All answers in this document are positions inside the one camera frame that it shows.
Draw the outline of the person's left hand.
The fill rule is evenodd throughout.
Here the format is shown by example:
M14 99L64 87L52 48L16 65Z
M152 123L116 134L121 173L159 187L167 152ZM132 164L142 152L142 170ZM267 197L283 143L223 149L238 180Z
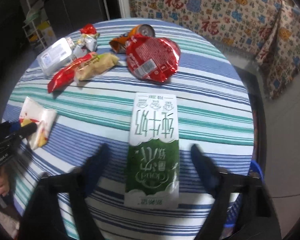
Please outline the person's left hand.
M10 191L10 183L8 179L8 173L2 166L0 168L0 196L5 197Z

